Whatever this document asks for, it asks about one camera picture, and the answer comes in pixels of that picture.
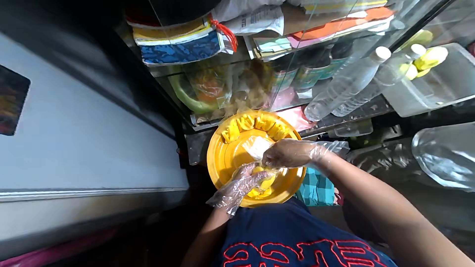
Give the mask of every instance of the navy t-shirt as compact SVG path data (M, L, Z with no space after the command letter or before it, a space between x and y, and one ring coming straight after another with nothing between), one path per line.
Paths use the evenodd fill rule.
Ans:
M363 239L313 217L298 199L239 208L215 261L223 267L393 267Z

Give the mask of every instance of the person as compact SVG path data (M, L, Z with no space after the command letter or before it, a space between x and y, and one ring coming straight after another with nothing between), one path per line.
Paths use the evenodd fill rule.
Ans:
M325 174L369 219L398 266L475 266L395 189L315 142L282 139L264 153L262 163L277 168L310 166ZM266 176L265 172L252 175L256 166L253 162L238 168L208 201L215 208L182 267L202 266L210 257L213 266L223 267L396 266L363 239L313 217L296 198L237 210ZM218 255L211 255L224 232Z

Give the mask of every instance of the sticker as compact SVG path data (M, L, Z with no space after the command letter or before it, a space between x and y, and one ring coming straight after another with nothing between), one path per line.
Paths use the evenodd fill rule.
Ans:
M339 59L334 59L330 63L330 65L326 68L326 73L324 73L319 80L324 80L331 78L335 72L342 67L342 65L346 62L348 58L339 58Z
M294 80L294 88L306 89L313 87L320 77L327 73L328 67L330 65L316 68L300 67Z
M272 84L273 91L277 89L287 89L294 80L295 75L297 74L297 70L298 69L289 72L274 72L274 83Z
M14 135L31 82L0 66L0 134Z

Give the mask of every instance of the yellow plate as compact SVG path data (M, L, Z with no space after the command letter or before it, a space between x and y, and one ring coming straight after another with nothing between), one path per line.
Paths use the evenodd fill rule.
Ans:
M214 132L208 147L207 162L208 171L216 189L226 184L231 179L233 172L242 164L253 162L254 159L246 152L242 144L251 136L261 136L262 138L275 143L265 131L251 129L240 133L239 138L231 143L224 143L221 132L229 125L231 120L241 118L243 115L250 115L253 118L261 114L270 115L292 129L287 138L301 140L298 132L283 118L267 111L249 111L236 114L225 120ZM253 208L265 203L284 203L291 198L300 188L305 176L305 167L298 169L285 169L279 174L272 184L272 194L263 199L253 199L245 196L241 202L241 207Z

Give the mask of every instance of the hand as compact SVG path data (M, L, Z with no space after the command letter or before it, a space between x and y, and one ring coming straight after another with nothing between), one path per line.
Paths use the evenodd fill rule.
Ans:
M227 214L234 215L247 193L268 176L267 172L252 174L252 171L258 165L258 162L241 165L234 171L231 180L222 186L206 203L215 208L223 208Z
M311 163L318 151L316 142L285 138L264 152L262 164L271 168L298 168Z

